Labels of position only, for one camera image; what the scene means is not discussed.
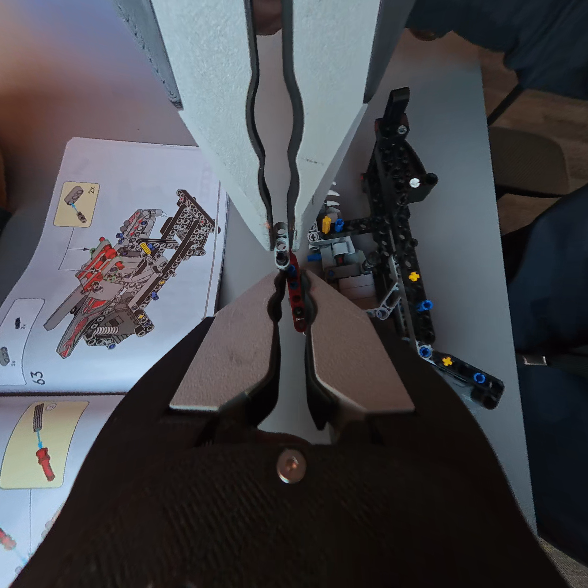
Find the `person's right forearm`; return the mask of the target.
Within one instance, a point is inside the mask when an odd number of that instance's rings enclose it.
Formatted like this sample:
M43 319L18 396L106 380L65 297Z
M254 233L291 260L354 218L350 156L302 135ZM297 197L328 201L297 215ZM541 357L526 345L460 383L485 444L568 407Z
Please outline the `person's right forearm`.
M587 99L587 1L416 1L406 26L502 53L525 89Z

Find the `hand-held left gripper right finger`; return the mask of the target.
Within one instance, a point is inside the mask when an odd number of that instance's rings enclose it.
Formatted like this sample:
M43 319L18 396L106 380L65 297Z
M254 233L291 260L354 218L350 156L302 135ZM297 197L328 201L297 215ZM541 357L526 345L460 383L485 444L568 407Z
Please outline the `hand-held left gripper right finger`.
M350 423L411 415L415 405L367 313L310 271L306 305L307 405L336 442Z

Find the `lego truck chassis model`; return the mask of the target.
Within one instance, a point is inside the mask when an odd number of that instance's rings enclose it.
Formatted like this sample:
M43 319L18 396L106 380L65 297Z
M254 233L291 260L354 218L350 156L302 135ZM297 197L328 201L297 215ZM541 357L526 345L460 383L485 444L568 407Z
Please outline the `lego truck chassis model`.
M361 188L370 214L344 217L331 188L307 233L307 261L320 263L322 279L371 319L389 322L396 334L441 375L469 391L479 406L495 409L501 380L451 353L435 349L433 301L427 296L417 259L409 205L424 201L437 185L408 143L408 86L390 92L376 119L375 145Z

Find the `dark mesh office chair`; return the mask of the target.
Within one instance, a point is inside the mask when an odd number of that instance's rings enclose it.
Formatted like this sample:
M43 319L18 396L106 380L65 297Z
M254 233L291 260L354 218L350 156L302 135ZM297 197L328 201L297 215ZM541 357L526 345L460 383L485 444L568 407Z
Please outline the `dark mesh office chair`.
M570 193L566 158L557 142L496 126L523 92L524 88L516 84L487 117L496 201L507 194L548 199Z

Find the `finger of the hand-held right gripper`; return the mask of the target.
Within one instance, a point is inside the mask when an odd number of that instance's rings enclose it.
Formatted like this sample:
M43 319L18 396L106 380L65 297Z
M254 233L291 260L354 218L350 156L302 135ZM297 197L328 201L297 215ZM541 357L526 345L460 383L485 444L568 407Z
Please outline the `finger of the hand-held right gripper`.
M299 249L366 110L380 1L283 1L283 76L292 103L286 198Z
M262 248L275 246L255 121L259 58L252 1L152 1L180 115Z

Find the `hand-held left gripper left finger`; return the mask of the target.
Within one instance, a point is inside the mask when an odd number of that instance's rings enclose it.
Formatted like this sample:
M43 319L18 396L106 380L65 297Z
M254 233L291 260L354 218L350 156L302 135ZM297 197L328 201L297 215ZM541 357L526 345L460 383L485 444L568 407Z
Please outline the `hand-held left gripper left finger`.
M279 395L285 276L273 270L219 310L169 402L175 416L256 429Z

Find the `lego instruction booklet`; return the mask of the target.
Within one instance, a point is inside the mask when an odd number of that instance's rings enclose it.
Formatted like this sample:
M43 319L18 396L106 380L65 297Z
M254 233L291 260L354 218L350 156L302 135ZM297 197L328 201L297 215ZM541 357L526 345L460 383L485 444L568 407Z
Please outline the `lego instruction booklet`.
M1 305L1 587L124 393L214 312L228 198L198 148L73 138Z

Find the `light grey two-hole lego beam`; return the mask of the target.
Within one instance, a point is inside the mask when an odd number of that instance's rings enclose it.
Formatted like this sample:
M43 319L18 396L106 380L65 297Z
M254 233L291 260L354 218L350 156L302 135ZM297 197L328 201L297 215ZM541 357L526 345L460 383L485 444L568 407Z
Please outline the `light grey two-hole lego beam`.
M290 253L292 251L292 239L287 223L276 222L273 227L273 237L276 267L280 271L286 271L290 267Z

